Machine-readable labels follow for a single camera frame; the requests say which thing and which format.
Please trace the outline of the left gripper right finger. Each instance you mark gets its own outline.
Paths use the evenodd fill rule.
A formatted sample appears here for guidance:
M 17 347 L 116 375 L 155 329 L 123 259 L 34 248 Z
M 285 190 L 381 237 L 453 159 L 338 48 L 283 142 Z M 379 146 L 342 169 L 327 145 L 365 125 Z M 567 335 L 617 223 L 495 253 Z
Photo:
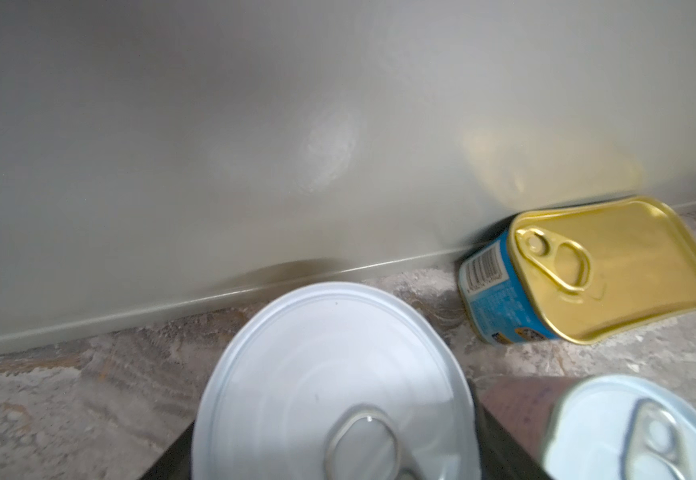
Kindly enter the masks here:
M 483 479 L 550 480 L 542 467 L 474 397 L 475 433 Z

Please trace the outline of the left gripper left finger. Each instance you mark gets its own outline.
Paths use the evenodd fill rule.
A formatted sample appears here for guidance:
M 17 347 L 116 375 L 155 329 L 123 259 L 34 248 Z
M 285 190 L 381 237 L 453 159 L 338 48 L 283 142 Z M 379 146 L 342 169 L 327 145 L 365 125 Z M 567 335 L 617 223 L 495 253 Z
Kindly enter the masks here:
M 190 480 L 194 427 L 195 423 L 192 422 L 140 477 L 140 480 Z

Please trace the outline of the white lid can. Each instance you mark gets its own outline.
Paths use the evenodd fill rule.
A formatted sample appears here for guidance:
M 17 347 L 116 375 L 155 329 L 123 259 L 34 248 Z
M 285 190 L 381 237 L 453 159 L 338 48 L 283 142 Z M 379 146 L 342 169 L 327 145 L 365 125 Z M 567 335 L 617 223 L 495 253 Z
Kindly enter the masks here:
M 553 479 L 696 479 L 696 409 L 648 380 L 495 376 L 477 392 Z
M 195 479 L 478 479 L 475 408 L 427 320 L 377 288 L 327 282 L 268 304 L 202 395 Z

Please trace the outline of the gold rectangular sardine tin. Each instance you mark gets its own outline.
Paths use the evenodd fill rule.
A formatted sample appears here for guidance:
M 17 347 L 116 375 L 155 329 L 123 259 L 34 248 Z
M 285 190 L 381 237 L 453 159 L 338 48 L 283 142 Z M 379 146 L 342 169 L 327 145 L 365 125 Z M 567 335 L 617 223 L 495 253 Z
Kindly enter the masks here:
M 460 266 L 457 284 L 493 345 L 590 345 L 696 310 L 696 239 L 650 197 L 515 216 Z

